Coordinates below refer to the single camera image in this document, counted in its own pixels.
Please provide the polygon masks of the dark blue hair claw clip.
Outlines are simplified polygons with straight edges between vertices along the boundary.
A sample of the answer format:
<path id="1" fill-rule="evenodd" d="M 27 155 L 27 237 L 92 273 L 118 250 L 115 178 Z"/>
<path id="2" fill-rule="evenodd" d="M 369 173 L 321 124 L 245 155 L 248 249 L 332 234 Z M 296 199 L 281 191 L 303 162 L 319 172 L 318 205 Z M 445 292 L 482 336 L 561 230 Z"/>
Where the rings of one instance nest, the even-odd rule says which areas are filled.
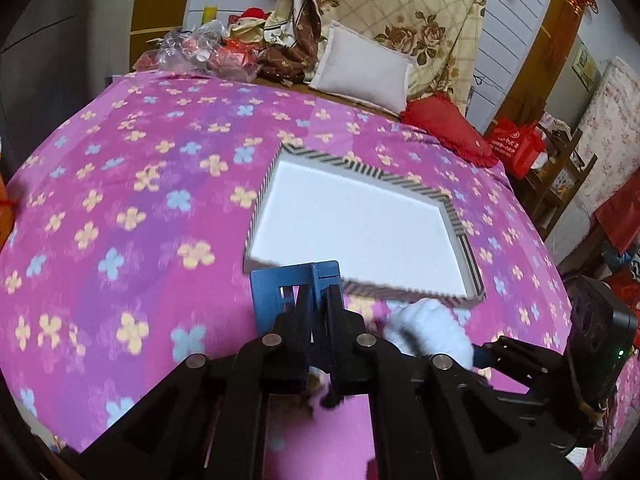
<path id="1" fill-rule="evenodd" d="M 340 266 L 335 260 L 250 271 L 258 335 L 269 333 L 278 315 L 299 304 L 309 304 L 311 310 L 319 307 L 322 292 L 331 285 L 342 291 Z"/>

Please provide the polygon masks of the light blue fluffy scrunchie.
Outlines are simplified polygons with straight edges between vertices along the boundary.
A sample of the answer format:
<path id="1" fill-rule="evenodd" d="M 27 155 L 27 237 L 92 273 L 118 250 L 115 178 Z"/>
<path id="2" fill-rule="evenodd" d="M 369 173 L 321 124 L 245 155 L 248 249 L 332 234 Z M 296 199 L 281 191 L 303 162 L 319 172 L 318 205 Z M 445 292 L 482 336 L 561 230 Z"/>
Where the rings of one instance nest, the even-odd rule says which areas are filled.
<path id="1" fill-rule="evenodd" d="M 452 312 L 436 299 L 421 299 L 393 310 L 384 338 L 408 356 L 449 356 L 466 370 L 473 367 L 474 348 Z"/>

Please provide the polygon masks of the striped cardboard tray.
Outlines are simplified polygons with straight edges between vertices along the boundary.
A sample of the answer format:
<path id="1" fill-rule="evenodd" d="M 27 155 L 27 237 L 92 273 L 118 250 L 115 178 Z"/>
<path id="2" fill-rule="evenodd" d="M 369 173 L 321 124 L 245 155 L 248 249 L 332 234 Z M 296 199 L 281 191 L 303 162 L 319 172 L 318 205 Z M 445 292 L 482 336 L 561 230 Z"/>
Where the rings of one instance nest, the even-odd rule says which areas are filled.
<path id="1" fill-rule="evenodd" d="M 283 144 L 257 193 L 244 270 L 328 260 L 351 295 L 435 298 L 465 309 L 486 298 L 447 195 L 364 162 Z"/>

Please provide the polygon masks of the pink floral bedsheet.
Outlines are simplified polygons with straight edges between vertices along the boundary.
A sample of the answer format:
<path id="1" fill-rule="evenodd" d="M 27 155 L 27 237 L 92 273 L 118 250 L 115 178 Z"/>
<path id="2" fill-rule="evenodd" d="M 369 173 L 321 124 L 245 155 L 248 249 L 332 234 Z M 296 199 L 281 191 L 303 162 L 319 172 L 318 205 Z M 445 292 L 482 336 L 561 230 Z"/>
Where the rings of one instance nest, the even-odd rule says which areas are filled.
<path id="1" fill-rule="evenodd" d="M 282 144 L 447 195 L 487 292 L 458 313 L 471 340 L 564 348 L 565 289 L 501 167 L 318 96 L 138 73 L 59 125 L 9 185 L 20 209 L 1 252 L 1 368 L 55 437 L 82 451 L 189 354 L 254 338 L 243 248 Z"/>

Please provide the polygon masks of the wooden shelf rack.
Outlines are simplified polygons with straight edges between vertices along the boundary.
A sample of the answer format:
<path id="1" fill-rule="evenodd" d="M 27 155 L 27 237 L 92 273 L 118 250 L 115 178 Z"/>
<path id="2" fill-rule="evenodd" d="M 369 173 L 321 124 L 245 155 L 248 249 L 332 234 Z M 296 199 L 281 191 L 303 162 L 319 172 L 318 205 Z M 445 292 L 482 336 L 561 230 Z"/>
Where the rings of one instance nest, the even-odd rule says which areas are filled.
<path id="1" fill-rule="evenodd" d="M 547 143 L 546 162 L 532 168 L 523 182 L 521 203 L 542 240 L 546 240 L 563 212 L 587 180 L 598 160 L 592 155 L 584 162 L 578 154 L 582 129 L 566 133 L 538 124 Z"/>

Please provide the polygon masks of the red paper gift bag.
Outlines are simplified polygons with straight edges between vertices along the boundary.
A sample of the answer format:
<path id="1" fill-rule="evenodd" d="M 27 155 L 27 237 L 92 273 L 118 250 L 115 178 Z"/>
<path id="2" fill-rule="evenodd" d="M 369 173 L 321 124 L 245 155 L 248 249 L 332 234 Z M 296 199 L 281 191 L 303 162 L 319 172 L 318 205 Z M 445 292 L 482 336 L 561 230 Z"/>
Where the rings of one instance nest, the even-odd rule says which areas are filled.
<path id="1" fill-rule="evenodd" d="M 518 180 L 526 176 L 538 156 L 546 150 L 538 122 L 517 126 L 506 117 L 498 118 L 489 133 L 488 143 L 506 172 Z"/>

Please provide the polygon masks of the red heart cushion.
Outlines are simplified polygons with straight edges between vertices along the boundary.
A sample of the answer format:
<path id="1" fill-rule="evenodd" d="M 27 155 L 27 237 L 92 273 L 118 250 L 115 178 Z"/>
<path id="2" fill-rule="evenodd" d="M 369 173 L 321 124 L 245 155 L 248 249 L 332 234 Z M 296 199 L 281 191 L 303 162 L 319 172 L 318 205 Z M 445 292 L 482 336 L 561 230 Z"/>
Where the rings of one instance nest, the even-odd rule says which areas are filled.
<path id="1" fill-rule="evenodd" d="M 399 115 L 403 124 L 420 128 L 470 164 L 492 168 L 498 158 L 490 145 L 442 93 L 409 101 Z"/>

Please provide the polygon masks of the white pillow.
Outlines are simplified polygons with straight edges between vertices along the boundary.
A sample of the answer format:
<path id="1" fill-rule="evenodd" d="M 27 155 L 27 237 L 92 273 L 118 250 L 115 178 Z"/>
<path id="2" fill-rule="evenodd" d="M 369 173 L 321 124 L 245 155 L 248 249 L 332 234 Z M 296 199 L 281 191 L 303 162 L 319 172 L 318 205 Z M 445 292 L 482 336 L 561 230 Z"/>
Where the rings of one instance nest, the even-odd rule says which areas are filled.
<path id="1" fill-rule="evenodd" d="M 333 21 L 309 87 L 398 116 L 406 109 L 411 58 Z"/>

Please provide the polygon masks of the clear plastic bag pile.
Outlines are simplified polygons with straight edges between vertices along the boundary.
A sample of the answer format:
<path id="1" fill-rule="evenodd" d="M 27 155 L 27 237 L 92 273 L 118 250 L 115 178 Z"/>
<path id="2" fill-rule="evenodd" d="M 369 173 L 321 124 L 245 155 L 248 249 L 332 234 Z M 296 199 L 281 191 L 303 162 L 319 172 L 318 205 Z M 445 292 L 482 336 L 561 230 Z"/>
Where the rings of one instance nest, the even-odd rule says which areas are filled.
<path id="1" fill-rule="evenodd" d="M 258 49 L 233 39 L 217 20 L 196 29 L 173 28 L 151 44 L 134 62 L 135 72 L 198 73 L 247 84 L 259 72 Z"/>

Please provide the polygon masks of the red santa plush toy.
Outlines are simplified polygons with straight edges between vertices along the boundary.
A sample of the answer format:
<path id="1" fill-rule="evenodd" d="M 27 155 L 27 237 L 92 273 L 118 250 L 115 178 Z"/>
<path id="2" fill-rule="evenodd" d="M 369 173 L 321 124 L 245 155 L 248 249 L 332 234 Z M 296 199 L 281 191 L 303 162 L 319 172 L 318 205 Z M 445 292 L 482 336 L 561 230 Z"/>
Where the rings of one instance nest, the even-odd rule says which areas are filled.
<path id="1" fill-rule="evenodd" d="M 228 38 L 243 44 L 261 44 L 270 13 L 261 8 L 248 8 L 229 18 Z"/>

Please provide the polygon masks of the floral beige quilt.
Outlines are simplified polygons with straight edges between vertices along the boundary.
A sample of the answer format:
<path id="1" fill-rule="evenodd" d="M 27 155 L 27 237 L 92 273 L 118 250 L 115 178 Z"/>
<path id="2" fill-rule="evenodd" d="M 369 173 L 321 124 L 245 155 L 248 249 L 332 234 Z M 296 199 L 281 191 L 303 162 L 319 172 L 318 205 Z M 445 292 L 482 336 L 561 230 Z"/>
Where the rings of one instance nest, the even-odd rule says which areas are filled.
<path id="1" fill-rule="evenodd" d="M 410 98 L 443 93 L 464 110 L 473 81 L 487 0 L 277 0 L 264 26 L 262 76 L 311 81 L 340 23 L 410 56 Z"/>

